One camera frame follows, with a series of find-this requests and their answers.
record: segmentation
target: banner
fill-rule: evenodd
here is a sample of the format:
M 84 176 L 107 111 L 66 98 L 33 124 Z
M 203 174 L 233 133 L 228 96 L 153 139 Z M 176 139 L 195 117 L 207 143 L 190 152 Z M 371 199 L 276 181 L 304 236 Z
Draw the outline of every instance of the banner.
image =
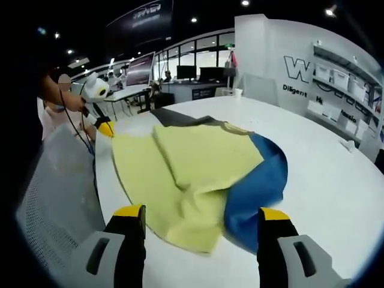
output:
M 172 31 L 172 0 L 140 6 L 106 26 L 106 49 L 114 54 L 144 43 L 165 40 Z

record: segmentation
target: white storage box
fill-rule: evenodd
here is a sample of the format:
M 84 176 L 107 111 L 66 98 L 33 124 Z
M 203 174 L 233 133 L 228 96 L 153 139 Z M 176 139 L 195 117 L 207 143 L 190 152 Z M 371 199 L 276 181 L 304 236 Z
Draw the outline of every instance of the white storage box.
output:
M 363 120 L 359 120 L 358 124 L 358 130 L 356 132 L 356 137 L 360 140 L 362 140 L 364 133 L 368 130 L 368 124 L 364 122 Z
M 337 69 L 334 69 L 334 84 L 341 89 L 348 90 L 349 76 Z
M 331 78 L 331 69 L 320 64 L 316 64 L 316 76 L 327 82 Z
M 327 102 L 323 103 L 323 115 L 327 116 L 329 119 L 337 122 L 340 117 L 341 109 L 333 106 Z
M 362 84 L 359 84 L 355 79 L 350 80 L 350 91 L 353 96 L 356 97 L 360 102 L 365 102 L 366 89 Z
M 322 115 L 323 114 L 323 105 L 321 105 L 320 103 L 315 102 L 315 101 L 309 101 L 308 110 L 312 111 L 313 113 Z
M 349 121 L 349 120 L 347 121 L 346 130 L 349 133 L 352 133 L 353 135 L 355 135 L 357 128 L 358 127 L 352 121 Z

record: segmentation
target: shelf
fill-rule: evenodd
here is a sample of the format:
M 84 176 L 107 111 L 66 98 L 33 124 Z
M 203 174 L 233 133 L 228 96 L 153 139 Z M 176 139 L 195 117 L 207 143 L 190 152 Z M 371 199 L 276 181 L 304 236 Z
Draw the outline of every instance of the shelf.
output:
M 326 85 L 327 87 L 330 87 L 331 89 L 335 90 L 335 91 L 338 91 L 340 93 L 343 93 L 345 96 L 355 100 L 357 103 L 359 103 L 365 110 L 367 110 L 368 112 L 370 112 L 376 119 L 380 119 L 380 115 L 378 115 L 374 110 L 373 108 L 371 108 L 367 103 L 364 103 L 362 102 L 361 100 L 357 99 L 351 92 L 347 91 L 347 90 L 344 90 L 343 88 L 329 82 L 329 81 L 326 81 L 322 78 L 319 78 L 317 76 L 313 76 L 313 81 L 315 82 L 318 82 L 320 84 L 323 84 L 323 85 Z
M 325 60 L 329 60 L 341 67 L 344 67 L 345 69 L 351 71 L 354 75 L 363 78 L 365 81 L 367 81 L 371 85 L 380 86 L 381 88 L 383 87 L 383 83 L 377 80 L 371 73 L 365 71 L 364 69 L 359 67 L 356 63 L 349 61 L 348 59 L 340 56 L 339 54 L 333 52 L 332 50 L 329 50 L 328 48 L 325 48 L 317 44 L 313 45 L 313 50 L 314 50 L 315 56 L 321 57 Z
M 351 132 L 348 132 L 344 127 L 342 127 L 340 124 L 337 124 L 335 121 L 330 120 L 323 115 L 319 115 L 317 113 L 314 113 L 311 110 L 307 110 L 305 116 L 308 119 L 310 119 L 310 120 L 320 124 L 321 126 L 324 126 L 325 128 L 331 130 L 332 132 L 339 135 L 340 137 L 342 137 L 346 140 L 353 140 L 357 144 L 360 144 L 360 141 L 361 141 L 360 139 L 358 139 Z

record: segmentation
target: white cup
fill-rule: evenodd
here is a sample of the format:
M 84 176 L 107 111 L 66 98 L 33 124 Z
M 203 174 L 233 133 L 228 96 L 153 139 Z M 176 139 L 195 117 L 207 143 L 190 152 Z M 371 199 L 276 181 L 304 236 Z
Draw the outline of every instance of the white cup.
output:
M 233 94 L 235 95 L 236 98 L 241 98 L 242 89 L 235 88 L 233 90 Z

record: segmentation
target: blue cloth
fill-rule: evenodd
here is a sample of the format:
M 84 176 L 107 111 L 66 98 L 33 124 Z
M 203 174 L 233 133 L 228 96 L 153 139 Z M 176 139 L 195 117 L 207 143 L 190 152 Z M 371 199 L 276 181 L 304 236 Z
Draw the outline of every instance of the blue cloth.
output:
M 240 245 L 257 252 L 257 211 L 283 199 L 288 165 L 275 143 L 258 134 L 250 139 L 264 161 L 229 189 L 224 225 Z

